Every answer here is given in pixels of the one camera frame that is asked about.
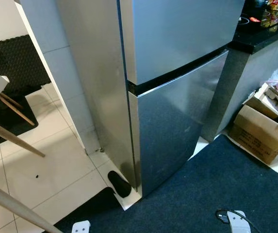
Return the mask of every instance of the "table leg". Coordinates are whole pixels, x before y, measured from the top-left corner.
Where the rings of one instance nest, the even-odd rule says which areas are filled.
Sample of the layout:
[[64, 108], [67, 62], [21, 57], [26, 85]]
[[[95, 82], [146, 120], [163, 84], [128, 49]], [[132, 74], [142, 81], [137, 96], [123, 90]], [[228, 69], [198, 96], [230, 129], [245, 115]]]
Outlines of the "table leg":
[[41, 216], [0, 189], [0, 206], [33, 223], [49, 233], [62, 233]]
[[0, 137], [11, 141], [12, 143], [15, 143], [18, 146], [21, 146], [24, 149], [27, 149], [41, 157], [45, 157], [45, 155], [40, 152], [39, 150], [35, 149], [33, 146], [29, 145], [28, 143], [26, 143], [25, 141], [21, 140], [19, 137], [17, 137], [16, 135], [14, 135], [13, 133], [7, 131], [6, 129], [4, 129], [3, 127], [0, 126]]

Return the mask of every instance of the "black cable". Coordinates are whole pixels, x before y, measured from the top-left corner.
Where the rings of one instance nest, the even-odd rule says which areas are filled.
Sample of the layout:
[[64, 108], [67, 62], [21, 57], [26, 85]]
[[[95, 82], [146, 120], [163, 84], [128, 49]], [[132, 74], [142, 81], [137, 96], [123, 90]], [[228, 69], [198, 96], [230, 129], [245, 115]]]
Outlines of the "black cable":
[[228, 211], [228, 212], [232, 212], [236, 215], [238, 215], [239, 217], [243, 218], [245, 221], [247, 221], [258, 233], [262, 233], [249, 219], [247, 219], [245, 216], [243, 216], [242, 214], [238, 213], [237, 211], [234, 210], [228, 210], [228, 209], [219, 209], [215, 212], [215, 216], [217, 217], [217, 219], [219, 219], [218, 217], [218, 213], [221, 211]]

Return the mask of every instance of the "white wall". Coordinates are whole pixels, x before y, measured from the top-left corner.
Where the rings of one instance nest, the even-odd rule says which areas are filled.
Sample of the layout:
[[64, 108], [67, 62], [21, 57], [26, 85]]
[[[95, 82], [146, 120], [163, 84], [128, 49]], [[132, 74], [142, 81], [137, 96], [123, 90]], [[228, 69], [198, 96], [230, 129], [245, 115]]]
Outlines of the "white wall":
[[0, 0], [0, 40], [28, 34], [14, 0]]

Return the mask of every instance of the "chair leg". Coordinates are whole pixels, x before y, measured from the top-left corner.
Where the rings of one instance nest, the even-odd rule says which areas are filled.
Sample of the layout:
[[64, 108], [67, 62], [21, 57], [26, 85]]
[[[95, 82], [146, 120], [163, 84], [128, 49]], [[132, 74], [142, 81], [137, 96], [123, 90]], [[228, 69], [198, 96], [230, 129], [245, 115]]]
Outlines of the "chair leg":
[[17, 113], [19, 116], [21, 116], [23, 119], [25, 119], [29, 124], [34, 125], [33, 121], [31, 121], [29, 118], [27, 118], [25, 115], [23, 115], [16, 107], [14, 107], [11, 103], [9, 103], [2, 96], [0, 96], [0, 100], [3, 103], [5, 103], [9, 108], [11, 108], [15, 113]]
[[59, 229], [51, 225], [33, 210], [29, 209], [27, 206], [14, 199], [3, 190], [0, 189], [0, 206], [8, 209], [14, 214], [24, 218], [25, 220], [33, 223], [34, 225], [44, 229], [49, 233], [62, 233]]
[[6, 129], [4, 129], [1, 126], [0, 126], [0, 137], [6, 139], [8, 141], [11, 141], [12, 143], [15, 143], [18, 146], [21, 146], [22, 148], [29, 150], [29, 151], [33, 152], [34, 154], [37, 154], [41, 157], [45, 157], [45, 154], [43, 154], [39, 150], [35, 149], [33, 146], [29, 145], [28, 143], [21, 140], [19, 137], [17, 137], [13, 133], [7, 131]]
[[23, 108], [23, 106], [22, 106], [21, 104], [17, 103], [16, 101], [14, 101], [12, 98], [10, 98], [9, 96], [7, 96], [7, 95], [4, 94], [3, 92], [1, 92], [0, 95], [1, 95], [4, 99], [6, 99], [6, 100], [8, 100], [9, 102], [11, 102], [11, 103], [13, 103], [14, 105], [16, 105], [17, 107]]

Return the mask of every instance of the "dark blue rug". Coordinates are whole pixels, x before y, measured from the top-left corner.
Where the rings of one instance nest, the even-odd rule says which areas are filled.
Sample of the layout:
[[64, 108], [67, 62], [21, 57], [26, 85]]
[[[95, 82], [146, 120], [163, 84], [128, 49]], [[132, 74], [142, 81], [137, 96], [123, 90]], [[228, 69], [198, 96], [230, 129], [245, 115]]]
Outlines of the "dark blue rug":
[[278, 233], [278, 173], [223, 135], [129, 210], [106, 188], [55, 226], [70, 233], [89, 220], [90, 233], [230, 233], [214, 216], [219, 208], [242, 210], [262, 233]]

